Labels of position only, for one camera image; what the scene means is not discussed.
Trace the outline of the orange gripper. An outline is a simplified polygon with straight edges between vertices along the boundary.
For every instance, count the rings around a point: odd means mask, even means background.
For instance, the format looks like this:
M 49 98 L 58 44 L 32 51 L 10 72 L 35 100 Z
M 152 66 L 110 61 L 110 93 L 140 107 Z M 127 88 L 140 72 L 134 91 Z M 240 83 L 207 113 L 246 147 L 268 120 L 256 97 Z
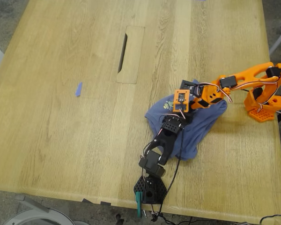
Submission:
M 209 108 L 209 107 L 210 104 L 201 98 L 195 97 L 193 100 L 190 101 L 190 108 L 192 110 L 196 110 L 199 108 Z

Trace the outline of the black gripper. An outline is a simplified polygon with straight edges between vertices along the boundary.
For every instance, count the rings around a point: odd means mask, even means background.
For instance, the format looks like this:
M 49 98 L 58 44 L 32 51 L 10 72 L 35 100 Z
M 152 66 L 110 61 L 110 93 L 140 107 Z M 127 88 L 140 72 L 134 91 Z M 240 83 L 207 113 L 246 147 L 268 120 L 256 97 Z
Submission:
M 192 87 L 192 94 L 197 97 L 200 98 L 202 96 L 202 92 L 203 92 L 203 87 L 200 85 L 194 85 Z

